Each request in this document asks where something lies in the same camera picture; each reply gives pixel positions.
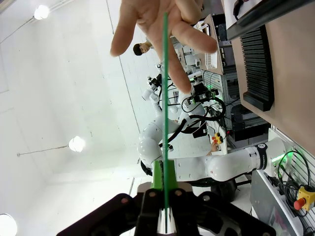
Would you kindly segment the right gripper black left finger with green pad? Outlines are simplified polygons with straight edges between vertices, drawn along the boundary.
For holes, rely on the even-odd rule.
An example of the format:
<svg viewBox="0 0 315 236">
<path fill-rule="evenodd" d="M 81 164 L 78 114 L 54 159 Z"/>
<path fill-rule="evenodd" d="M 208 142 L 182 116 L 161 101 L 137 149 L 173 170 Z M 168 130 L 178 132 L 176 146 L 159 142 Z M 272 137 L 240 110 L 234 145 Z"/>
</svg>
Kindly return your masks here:
<svg viewBox="0 0 315 236">
<path fill-rule="evenodd" d="M 163 162 L 155 161 L 153 182 L 140 185 L 135 197 L 120 193 L 57 235 L 120 236 L 134 228 L 136 236 L 156 236 L 163 208 Z"/>
</svg>

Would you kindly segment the person's bare hand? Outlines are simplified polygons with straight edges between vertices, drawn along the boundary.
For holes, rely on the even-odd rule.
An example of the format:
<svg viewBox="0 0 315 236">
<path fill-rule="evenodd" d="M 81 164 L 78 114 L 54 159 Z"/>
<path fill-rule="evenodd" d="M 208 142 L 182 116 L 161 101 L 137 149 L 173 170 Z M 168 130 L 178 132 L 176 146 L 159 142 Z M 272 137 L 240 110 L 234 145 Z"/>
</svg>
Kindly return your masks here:
<svg viewBox="0 0 315 236">
<path fill-rule="evenodd" d="M 111 44 L 110 54 L 123 54 L 132 42 L 136 26 L 147 36 L 159 58 L 168 54 L 168 74 L 177 88 L 190 93 L 191 85 L 173 45 L 163 48 L 163 17 L 168 16 L 168 36 L 200 52 L 214 53 L 217 43 L 212 37 L 193 27 L 201 18 L 201 0 L 124 0 Z"/>
</svg>

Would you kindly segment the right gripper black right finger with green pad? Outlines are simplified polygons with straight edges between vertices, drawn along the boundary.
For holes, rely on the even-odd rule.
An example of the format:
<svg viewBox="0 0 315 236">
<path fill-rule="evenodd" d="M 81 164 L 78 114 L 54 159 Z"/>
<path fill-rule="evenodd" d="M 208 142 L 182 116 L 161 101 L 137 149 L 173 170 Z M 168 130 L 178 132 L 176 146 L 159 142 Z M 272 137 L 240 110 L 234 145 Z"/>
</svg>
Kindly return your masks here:
<svg viewBox="0 0 315 236">
<path fill-rule="evenodd" d="M 179 236 L 197 236 L 198 228 L 216 236 L 274 236 L 276 231 L 212 192 L 196 196 L 186 182 L 177 182 L 175 164 L 168 161 L 168 206 Z"/>
</svg>

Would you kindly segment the black background gripper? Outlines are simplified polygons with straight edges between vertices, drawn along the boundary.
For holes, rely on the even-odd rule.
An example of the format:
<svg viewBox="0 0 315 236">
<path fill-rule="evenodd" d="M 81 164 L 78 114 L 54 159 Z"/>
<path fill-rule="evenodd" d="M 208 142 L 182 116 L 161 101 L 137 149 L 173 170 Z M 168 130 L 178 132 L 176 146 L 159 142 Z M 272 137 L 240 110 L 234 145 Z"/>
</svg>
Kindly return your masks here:
<svg viewBox="0 0 315 236">
<path fill-rule="evenodd" d="M 193 100 L 194 101 L 209 101 L 209 90 L 203 83 L 195 84 L 193 86 Z"/>
</svg>

